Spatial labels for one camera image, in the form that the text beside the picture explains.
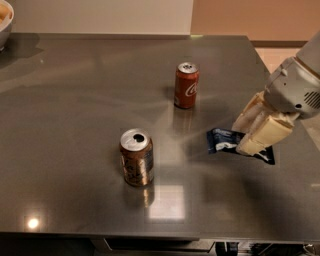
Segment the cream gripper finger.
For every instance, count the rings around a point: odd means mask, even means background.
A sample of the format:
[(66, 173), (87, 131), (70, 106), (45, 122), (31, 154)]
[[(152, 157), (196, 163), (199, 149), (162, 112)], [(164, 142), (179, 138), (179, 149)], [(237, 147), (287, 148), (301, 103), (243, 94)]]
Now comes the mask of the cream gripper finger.
[(294, 118), (280, 112), (261, 111), (252, 120), (242, 119), (235, 130), (244, 133), (236, 151), (253, 156), (288, 137), (294, 128)]
[(272, 112), (272, 107), (266, 102), (264, 93), (255, 94), (246, 107), (242, 110), (236, 121), (232, 125), (232, 130), (249, 133), (254, 130), (254, 126), (261, 122)]

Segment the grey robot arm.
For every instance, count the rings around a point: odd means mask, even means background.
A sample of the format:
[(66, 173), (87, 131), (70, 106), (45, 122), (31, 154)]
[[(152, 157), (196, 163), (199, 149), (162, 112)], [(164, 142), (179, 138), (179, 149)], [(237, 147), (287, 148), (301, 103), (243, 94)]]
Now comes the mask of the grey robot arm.
[(320, 32), (269, 76), (232, 126), (244, 133), (236, 151), (255, 155), (288, 137), (297, 119), (320, 109)]

